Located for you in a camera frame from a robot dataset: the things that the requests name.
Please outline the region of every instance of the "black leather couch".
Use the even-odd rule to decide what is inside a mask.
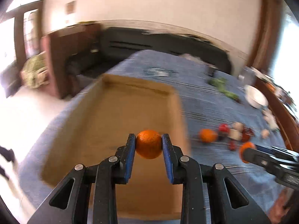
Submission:
[[[133,53],[152,49],[172,55],[190,54],[215,65],[219,71],[231,73],[231,62],[225,51],[193,35],[149,34],[146,30],[110,27],[98,41],[67,62],[67,73],[74,87],[82,89]]]

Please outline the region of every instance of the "sunlit floor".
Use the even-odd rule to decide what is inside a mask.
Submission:
[[[0,87],[0,145],[13,149],[17,161],[21,162],[50,121],[67,104],[68,100],[59,100],[26,87],[21,87],[14,96],[6,99]],[[0,176],[0,195],[15,218],[21,224],[26,223],[32,207],[18,187],[12,164],[0,155],[0,165],[17,188],[11,191],[11,185]]]

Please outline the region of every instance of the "red pepper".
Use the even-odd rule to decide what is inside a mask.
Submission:
[[[229,150],[235,151],[237,149],[237,146],[235,144],[235,141],[230,141],[228,145]]]
[[[218,130],[220,132],[229,133],[229,127],[227,124],[220,124]]]

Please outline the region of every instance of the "table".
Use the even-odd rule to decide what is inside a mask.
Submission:
[[[217,71],[216,77],[227,79],[227,90],[237,93],[242,104],[238,104],[219,93],[216,88],[207,84],[205,75],[206,65],[186,60],[184,58],[144,50],[133,54],[130,58],[119,63],[108,71],[115,75],[143,78],[163,82],[175,87],[183,104],[188,138],[191,145],[191,157],[201,164],[213,165],[222,163],[248,190],[260,207],[267,212],[277,199],[283,186],[274,181],[274,176],[268,174],[261,167],[253,164],[244,164],[238,152],[228,149],[227,141],[217,141],[204,144],[198,141],[198,131],[202,128],[217,129],[220,123],[238,121],[251,127],[255,132],[252,142],[261,146],[272,145],[285,147],[279,132],[271,132],[270,137],[263,140],[261,130],[267,128],[260,110],[251,107],[245,100],[242,90],[238,89],[236,78]],[[20,166],[20,186],[29,200],[37,207],[50,193],[51,189],[39,179],[41,166],[50,149],[57,128],[63,127],[64,120],[76,107],[84,93],[75,97],[38,139],[31,151]],[[205,194],[207,219],[209,220],[209,203],[207,191]]]

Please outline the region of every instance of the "white wall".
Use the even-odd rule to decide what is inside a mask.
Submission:
[[[65,26],[65,4],[45,0],[44,32]],[[192,29],[249,54],[261,0],[77,0],[74,21],[134,19]]]

